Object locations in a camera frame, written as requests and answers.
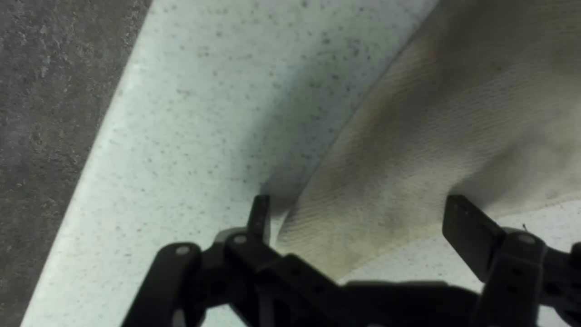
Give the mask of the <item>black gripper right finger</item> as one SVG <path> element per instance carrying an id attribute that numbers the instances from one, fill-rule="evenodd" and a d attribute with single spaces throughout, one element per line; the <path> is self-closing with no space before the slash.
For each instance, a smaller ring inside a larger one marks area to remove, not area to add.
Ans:
<path id="1" fill-rule="evenodd" d="M 547 305 L 581 327 L 581 243 L 568 252 L 539 236 L 498 225 L 468 197 L 450 194 L 441 232 L 483 283 L 470 327 L 536 327 Z"/>

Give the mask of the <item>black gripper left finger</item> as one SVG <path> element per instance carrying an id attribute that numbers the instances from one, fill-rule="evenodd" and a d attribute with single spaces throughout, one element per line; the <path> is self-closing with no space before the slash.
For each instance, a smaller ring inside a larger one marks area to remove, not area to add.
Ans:
<path id="1" fill-rule="evenodd" d="M 163 245 L 122 327 L 202 327 L 227 305 L 245 327 L 340 327 L 325 299 L 334 283 L 298 256 L 278 254 L 265 239 L 271 197 L 252 199 L 243 226 L 216 234 L 209 248 Z"/>

